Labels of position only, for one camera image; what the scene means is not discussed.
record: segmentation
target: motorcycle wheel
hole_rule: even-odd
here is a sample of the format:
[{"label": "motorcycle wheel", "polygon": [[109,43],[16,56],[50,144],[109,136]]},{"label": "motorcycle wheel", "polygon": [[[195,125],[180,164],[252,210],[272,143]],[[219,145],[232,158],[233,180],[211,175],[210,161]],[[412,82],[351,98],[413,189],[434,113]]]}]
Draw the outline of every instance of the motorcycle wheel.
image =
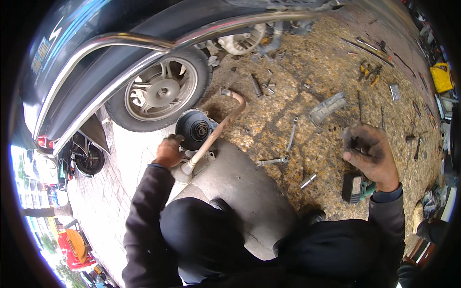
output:
[{"label": "motorcycle wheel", "polygon": [[175,123],[182,112],[197,105],[211,78],[207,55],[188,47],[144,70],[106,102],[106,110],[127,130],[156,131]]},{"label": "motorcycle wheel", "polygon": [[84,174],[94,175],[99,173],[104,166],[104,155],[102,151],[93,145],[88,146],[88,157],[76,155],[75,165]]}]

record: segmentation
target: tree trunk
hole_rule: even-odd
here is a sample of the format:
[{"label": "tree trunk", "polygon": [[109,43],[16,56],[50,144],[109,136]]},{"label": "tree trunk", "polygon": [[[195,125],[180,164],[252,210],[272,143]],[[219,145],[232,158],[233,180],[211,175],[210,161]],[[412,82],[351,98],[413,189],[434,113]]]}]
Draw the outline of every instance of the tree trunk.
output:
[{"label": "tree trunk", "polygon": [[43,209],[23,209],[24,216],[30,216],[35,218],[41,217],[53,217],[53,216],[71,216],[74,218],[72,213],[72,207],[70,203],[64,206],[43,208]]}]

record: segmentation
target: hand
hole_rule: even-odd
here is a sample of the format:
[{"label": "hand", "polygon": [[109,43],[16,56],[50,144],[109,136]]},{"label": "hand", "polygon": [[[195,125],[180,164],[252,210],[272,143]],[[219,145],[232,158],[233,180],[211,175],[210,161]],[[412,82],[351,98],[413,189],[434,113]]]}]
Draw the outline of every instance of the hand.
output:
[{"label": "hand", "polygon": [[340,135],[344,139],[343,159],[376,182],[376,190],[392,192],[399,187],[399,174],[385,133],[376,127],[359,124]]},{"label": "hand", "polygon": [[184,141],[184,136],[171,134],[164,138],[157,148],[157,155],[152,163],[157,163],[170,169],[179,164],[184,157],[184,151],[179,152],[179,143]]}]

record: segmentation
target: tail light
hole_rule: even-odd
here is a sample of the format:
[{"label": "tail light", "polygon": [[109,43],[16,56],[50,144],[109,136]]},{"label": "tail light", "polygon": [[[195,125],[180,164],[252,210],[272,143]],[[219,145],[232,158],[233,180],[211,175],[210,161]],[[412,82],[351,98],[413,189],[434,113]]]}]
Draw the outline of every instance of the tail light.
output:
[{"label": "tail light", "polygon": [[38,137],[38,141],[37,141],[37,144],[40,146],[40,147],[43,147],[43,148],[51,148],[53,149],[54,147],[54,143],[51,142],[50,140],[48,140],[46,137]]}]

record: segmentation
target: concrete floor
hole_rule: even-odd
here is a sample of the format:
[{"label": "concrete floor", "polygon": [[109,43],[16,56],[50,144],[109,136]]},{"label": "concrete floor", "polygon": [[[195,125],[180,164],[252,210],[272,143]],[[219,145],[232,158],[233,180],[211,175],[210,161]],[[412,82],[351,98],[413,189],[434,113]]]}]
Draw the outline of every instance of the concrete floor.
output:
[{"label": "concrete floor", "polygon": [[[417,29],[400,3],[359,1],[358,5],[346,7],[317,21],[308,35],[284,35],[278,50],[286,51],[282,60],[269,63],[261,59],[254,63],[250,55],[226,55],[214,70],[213,82],[199,109],[208,111],[209,117],[220,122],[236,107],[237,102],[218,95],[219,87],[228,87],[244,96],[247,108],[222,137],[237,145],[254,162],[285,155],[293,117],[299,116],[289,162],[264,166],[268,175],[286,193],[295,209],[311,204],[325,210],[329,220],[366,219],[368,199],[349,205],[341,198],[343,175],[355,169],[342,160],[343,141],[338,136],[345,127],[360,121],[357,98],[357,91],[360,91],[362,122],[376,127],[383,124],[403,183],[408,252],[417,240],[411,232],[413,208],[435,182],[443,157],[438,152],[440,134],[432,129],[424,112],[422,120],[416,116],[412,101],[418,103],[420,109],[427,103],[433,112],[437,110],[432,94],[422,90],[419,77],[413,78],[399,59],[393,57],[396,67],[391,68],[340,39],[353,41],[358,36],[372,43],[384,40],[388,53],[399,54],[416,74],[421,72],[425,75],[431,85],[430,92],[434,91],[425,59],[413,41],[417,37]],[[348,55],[347,51],[359,55]],[[362,59],[373,66],[383,65],[381,79],[374,87],[370,87],[369,80],[357,81]],[[271,78],[271,83],[276,84],[273,88],[276,93],[266,90],[266,96],[257,98],[250,73],[260,83]],[[400,101],[392,100],[388,83],[398,84]],[[323,131],[317,133],[307,117],[309,111],[339,91],[345,93],[347,102],[353,107],[343,108],[328,117],[322,123]],[[416,130],[408,117],[414,120]],[[416,143],[406,144],[405,136],[418,136],[423,132],[426,133],[423,135],[420,161],[414,162]],[[317,173],[317,179],[301,190],[298,184],[311,173]]]}]

